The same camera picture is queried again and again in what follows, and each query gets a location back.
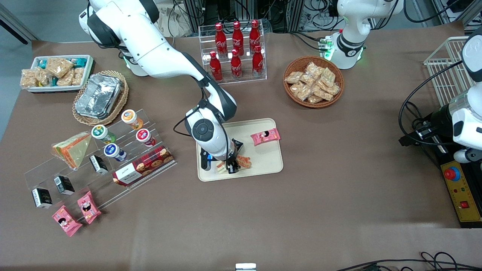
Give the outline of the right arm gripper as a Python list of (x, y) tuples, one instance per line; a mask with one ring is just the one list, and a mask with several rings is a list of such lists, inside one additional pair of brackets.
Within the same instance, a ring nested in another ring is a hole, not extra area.
[(215, 159), (217, 161), (227, 161), (227, 171), (229, 174), (239, 172), (241, 166), (237, 159), (239, 154), (238, 148), (235, 145), (229, 145), (224, 151), (224, 154), (215, 156)]

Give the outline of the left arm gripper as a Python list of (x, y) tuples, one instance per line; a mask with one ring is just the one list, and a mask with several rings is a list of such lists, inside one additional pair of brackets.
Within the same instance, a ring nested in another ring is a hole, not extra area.
[(472, 149), (482, 148), (481, 121), (466, 108), (450, 114), (449, 106), (442, 106), (432, 113), (430, 127), (422, 127), (399, 139), (401, 146), (432, 145), (436, 134), (442, 137), (453, 137), (453, 141)]

